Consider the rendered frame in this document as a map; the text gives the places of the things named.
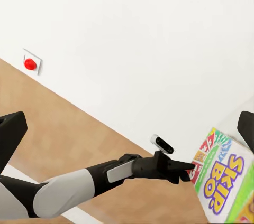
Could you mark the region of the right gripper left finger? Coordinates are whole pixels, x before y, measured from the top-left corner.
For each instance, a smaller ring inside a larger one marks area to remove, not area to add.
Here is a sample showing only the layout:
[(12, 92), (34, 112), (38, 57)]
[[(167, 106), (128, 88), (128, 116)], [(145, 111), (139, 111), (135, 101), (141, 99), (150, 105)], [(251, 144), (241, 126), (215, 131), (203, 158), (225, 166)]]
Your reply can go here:
[(0, 173), (28, 130), (23, 111), (0, 117)]

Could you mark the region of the board game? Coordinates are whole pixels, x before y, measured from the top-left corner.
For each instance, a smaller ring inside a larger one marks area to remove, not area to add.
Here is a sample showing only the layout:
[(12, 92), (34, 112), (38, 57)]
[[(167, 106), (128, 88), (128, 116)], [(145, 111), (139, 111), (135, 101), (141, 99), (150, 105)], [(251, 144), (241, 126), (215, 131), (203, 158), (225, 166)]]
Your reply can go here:
[(187, 170), (210, 224), (254, 224), (254, 153), (212, 127)]

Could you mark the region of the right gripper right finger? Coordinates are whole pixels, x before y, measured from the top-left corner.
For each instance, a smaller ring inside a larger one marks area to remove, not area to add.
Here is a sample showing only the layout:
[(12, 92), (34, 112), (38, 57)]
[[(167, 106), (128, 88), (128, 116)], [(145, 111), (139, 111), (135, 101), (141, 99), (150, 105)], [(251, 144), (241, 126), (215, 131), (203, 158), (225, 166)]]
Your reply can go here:
[(237, 129), (254, 153), (254, 113), (243, 110), (238, 120)]

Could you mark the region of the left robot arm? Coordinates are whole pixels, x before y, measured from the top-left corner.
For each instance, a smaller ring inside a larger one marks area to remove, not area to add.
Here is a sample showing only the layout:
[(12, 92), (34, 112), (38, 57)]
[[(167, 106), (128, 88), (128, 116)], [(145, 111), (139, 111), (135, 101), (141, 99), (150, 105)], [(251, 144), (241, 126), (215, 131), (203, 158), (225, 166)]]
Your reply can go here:
[[(125, 154), (119, 160), (53, 177), (42, 183), (0, 175), (0, 220), (58, 217), (71, 208), (123, 184), (125, 179), (159, 179), (179, 184), (189, 182), (187, 170), (195, 165), (173, 161), (174, 149), (153, 135), (152, 144), (159, 148), (154, 157)], [(166, 173), (166, 163), (167, 173)]]

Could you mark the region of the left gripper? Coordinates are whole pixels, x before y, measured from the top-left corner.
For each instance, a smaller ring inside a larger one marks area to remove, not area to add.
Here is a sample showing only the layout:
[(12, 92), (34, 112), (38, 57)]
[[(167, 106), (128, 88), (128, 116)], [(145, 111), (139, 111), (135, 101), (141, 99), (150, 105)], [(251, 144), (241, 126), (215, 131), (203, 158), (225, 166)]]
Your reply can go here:
[(154, 157), (147, 157), (142, 164), (142, 172), (144, 173), (144, 179), (159, 179), (168, 180), (172, 184), (179, 184), (179, 179), (183, 182), (189, 182), (189, 176), (187, 170), (193, 170), (195, 165), (187, 162), (173, 161), (169, 159), (167, 154), (157, 151)]

